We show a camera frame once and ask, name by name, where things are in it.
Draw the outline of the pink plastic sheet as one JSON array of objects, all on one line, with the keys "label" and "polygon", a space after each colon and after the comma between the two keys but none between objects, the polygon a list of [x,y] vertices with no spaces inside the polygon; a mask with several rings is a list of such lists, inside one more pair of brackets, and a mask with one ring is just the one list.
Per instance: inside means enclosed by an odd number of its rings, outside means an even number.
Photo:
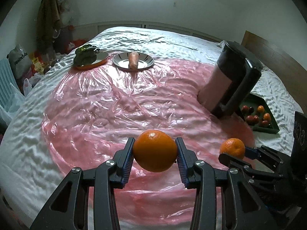
[{"label": "pink plastic sheet", "polygon": [[[105,65],[71,69],[51,94],[42,136],[63,174],[71,168],[95,168],[124,148],[129,137],[156,129],[181,137],[188,149],[222,168],[220,145],[238,138],[254,146],[250,127],[238,116],[218,119],[198,103],[197,95],[213,65],[182,59],[159,59],[142,72]],[[129,182],[116,190],[121,221],[173,227],[191,220],[195,191],[181,182],[177,165],[152,173],[134,164]]]}]

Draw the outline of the white patterned plate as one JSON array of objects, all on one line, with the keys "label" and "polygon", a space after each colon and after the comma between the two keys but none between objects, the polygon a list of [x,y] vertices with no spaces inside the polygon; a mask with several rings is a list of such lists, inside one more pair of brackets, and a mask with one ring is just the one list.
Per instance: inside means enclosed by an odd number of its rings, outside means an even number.
[{"label": "white patterned plate", "polygon": [[154,65],[150,55],[137,51],[119,53],[113,57],[112,62],[115,67],[127,72],[143,71]]}]

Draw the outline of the light blue suitcase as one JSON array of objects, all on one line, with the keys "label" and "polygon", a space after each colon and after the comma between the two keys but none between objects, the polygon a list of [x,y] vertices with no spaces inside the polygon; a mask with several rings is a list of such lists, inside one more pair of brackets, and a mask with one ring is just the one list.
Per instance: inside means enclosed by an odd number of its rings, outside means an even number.
[{"label": "light blue suitcase", "polygon": [[18,89],[10,63],[6,58],[2,59],[0,63],[0,82],[0,102],[4,108],[13,93],[12,86]]}]

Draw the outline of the brown hanging coat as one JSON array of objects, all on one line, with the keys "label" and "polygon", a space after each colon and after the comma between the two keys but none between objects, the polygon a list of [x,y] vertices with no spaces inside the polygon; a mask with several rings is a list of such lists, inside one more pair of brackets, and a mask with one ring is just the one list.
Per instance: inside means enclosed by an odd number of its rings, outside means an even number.
[{"label": "brown hanging coat", "polygon": [[45,54],[53,45],[54,30],[60,30],[60,6],[58,0],[41,0],[36,22],[36,46]]}]

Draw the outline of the grey printed bag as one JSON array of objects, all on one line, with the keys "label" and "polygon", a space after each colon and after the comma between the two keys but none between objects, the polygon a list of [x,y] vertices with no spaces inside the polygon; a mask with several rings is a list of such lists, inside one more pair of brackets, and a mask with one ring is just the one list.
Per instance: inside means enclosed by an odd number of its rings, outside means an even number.
[{"label": "grey printed bag", "polygon": [[32,61],[20,44],[17,44],[15,48],[9,52],[7,59],[10,63],[12,73],[17,80],[27,74],[31,68]]}]

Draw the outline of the black and steel appliance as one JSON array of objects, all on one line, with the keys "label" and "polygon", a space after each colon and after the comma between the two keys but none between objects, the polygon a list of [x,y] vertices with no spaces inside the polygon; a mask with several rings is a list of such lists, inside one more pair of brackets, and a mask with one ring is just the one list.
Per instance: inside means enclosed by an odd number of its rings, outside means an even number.
[{"label": "black and steel appliance", "polygon": [[261,77],[262,62],[237,42],[227,41],[198,94],[198,102],[217,118],[231,116]]}]

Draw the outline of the green leafy vegetable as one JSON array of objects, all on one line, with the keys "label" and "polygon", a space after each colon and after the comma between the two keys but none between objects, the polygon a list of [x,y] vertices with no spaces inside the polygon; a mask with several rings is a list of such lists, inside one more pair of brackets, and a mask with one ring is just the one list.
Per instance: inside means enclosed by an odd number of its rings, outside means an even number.
[{"label": "green leafy vegetable", "polygon": [[75,57],[73,60],[74,67],[81,67],[90,65],[97,60],[97,54],[100,49],[94,45],[86,44],[75,50]]}]

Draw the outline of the yellow red snack packages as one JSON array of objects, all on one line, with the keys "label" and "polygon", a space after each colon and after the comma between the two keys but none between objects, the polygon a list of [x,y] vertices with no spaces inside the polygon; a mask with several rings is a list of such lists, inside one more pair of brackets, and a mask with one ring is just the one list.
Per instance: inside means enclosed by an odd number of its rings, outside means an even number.
[{"label": "yellow red snack packages", "polygon": [[48,71],[48,63],[43,61],[41,55],[37,51],[30,53],[29,58],[32,61],[31,71],[33,74],[45,74]]}]

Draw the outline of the orange tangerine in tray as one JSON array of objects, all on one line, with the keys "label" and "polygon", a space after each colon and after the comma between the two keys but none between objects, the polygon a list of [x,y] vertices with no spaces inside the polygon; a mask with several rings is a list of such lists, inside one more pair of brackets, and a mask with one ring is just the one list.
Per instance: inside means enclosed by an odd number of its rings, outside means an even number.
[{"label": "orange tangerine in tray", "polygon": [[264,109],[264,107],[262,105],[257,107],[257,112],[258,113],[262,114],[262,113],[264,113],[264,111],[265,111],[265,109]]}]

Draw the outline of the red fruit centre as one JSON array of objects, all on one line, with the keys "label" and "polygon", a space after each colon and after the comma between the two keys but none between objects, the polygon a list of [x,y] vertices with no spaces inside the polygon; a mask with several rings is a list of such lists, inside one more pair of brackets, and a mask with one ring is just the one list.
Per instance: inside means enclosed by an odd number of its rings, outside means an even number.
[{"label": "red fruit centre", "polygon": [[259,117],[258,117],[258,115],[254,115],[254,122],[256,123],[256,124],[258,124],[259,123]]}]

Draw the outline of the red fruit upper left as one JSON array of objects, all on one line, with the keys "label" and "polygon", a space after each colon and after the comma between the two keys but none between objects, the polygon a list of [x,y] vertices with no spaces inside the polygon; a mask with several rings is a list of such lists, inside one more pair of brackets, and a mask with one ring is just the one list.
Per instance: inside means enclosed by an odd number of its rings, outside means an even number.
[{"label": "red fruit upper left", "polygon": [[243,105],[242,108],[241,108],[241,111],[242,112],[248,112],[249,111],[249,106]]}]

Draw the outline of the wooden headboard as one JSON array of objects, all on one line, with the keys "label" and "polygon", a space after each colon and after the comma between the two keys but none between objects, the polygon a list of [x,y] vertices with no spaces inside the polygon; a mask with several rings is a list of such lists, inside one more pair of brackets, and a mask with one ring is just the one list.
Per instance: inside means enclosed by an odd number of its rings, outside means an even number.
[{"label": "wooden headboard", "polygon": [[306,113],[306,69],[282,49],[249,31],[245,31],[241,44],[281,79]]}]

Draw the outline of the carrot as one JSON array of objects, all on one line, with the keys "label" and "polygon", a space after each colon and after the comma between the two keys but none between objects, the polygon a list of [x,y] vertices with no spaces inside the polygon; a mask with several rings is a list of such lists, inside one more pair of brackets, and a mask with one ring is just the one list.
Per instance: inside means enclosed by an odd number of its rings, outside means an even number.
[{"label": "carrot", "polygon": [[129,68],[136,70],[138,68],[139,53],[133,51],[129,54]]}]

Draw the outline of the orange rimmed plate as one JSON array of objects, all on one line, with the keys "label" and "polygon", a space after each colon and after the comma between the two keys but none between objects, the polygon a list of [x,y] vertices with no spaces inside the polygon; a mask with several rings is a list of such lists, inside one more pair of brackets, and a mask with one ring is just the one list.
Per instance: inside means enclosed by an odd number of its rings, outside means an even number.
[{"label": "orange rimmed plate", "polygon": [[76,55],[73,66],[80,71],[90,70],[106,64],[109,55],[106,52],[95,53],[93,56]]}]

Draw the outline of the red fruit lower left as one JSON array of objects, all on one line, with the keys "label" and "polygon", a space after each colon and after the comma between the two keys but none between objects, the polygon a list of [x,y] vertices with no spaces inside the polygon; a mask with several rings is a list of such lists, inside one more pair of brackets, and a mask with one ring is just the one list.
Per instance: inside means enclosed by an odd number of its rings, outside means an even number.
[{"label": "red fruit lower left", "polygon": [[253,122],[253,121],[254,121],[254,116],[253,116],[253,115],[248,115],[248,116],[245,118],[245,121],[246,121],[246,122]]}]

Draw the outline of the dark purple fruit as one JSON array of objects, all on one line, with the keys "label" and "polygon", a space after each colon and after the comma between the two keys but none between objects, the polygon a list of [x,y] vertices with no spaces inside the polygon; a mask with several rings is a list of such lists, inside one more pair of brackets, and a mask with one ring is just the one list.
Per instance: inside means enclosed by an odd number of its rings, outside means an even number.
[{"label": "dark purple fruit", "polygon": [[249,114],[252,114],[254,112],[254,107],[250,106],[249,110],[248,110],[248,113]]}]

